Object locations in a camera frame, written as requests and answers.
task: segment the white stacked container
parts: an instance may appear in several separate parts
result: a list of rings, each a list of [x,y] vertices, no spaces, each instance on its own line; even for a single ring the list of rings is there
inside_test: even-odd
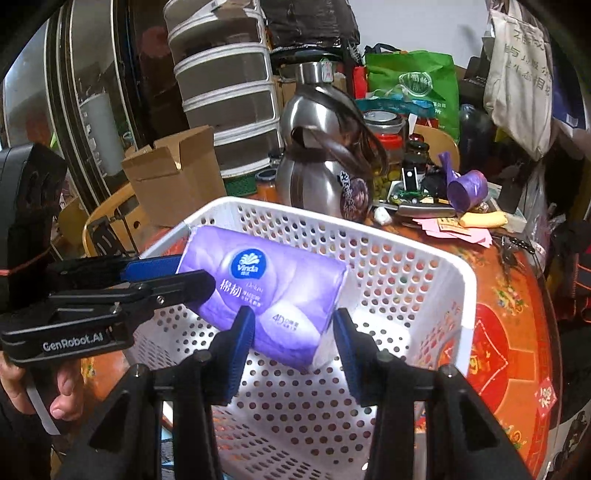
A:
[[[164,18],[189,126],[213,127],[228,179],[268,166],[283,143],[258,0],[242,10],[220,8],[223,3],[169,0]]]

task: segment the table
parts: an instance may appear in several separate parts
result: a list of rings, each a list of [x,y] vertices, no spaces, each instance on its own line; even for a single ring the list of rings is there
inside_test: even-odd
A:
[[[380,228],[372,218],[366,223]],[[554,447],[550,430],[560,421],[562,391],[558,330],[543,277],[530,267],[524,252],[517,254],[524,271],[511,271],[507,282],[495,247],[435,239],[405,225],[382,228],[451,252],[474,270],[478,304],[467,378],[495,413],[531,473],[542,478]],[[440,358],[443,363],[445,353]],[[87,389],[94,397],[105,398],[127,367],[121,352],[85,360]],[[419,422],[417,429],[423,428]]]

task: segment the purple roll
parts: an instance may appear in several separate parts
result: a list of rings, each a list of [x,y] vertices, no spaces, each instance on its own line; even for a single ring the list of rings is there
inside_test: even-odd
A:
[[[471,170],[458,176],[452,169],[449,152],[439,154],[439,160],[446,172],[447,199],[457,212],[465,213],[486,198],[488,184],[481,171]]]
[[[177,272],[199,269],[215,277],[216,291],[201,307],[187,307],[205,321],[227,330],[247,305],[256,317],[256,351],[297,369],[324,361],[316,353],[345,285],[347,264],[206,225],[193,229]]]

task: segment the tissue package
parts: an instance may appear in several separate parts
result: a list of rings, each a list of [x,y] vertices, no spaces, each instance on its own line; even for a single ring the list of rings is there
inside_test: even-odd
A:
[[[247,305],[256,315],[257,352],[300,370],[336,354],[329,326],[347,283],[344,262],[205,225],[191,232],[177,272],[199,269],[214,276],[216,291],[198,309],[187,307],[214,327],[228,330]]]

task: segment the finger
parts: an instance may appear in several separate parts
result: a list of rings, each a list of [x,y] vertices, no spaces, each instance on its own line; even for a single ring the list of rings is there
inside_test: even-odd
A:
[[[2,388],[19,412],[32,415],[35,413],[35,409],[29,401],[27,390],[22,385],[24,374],[25,370],[23,368],[7,363],[4,355],[0,355],[0,382]]]
[[[63,363],[57,372],[57,389],[60,394],[72,395],[77,383],[83,382],[80,372],[80,360]]]
[[[50,406],[50,413],[57,420],[77,420],[84,406],[84,383],[74,383],[71,395],[59,395]]]

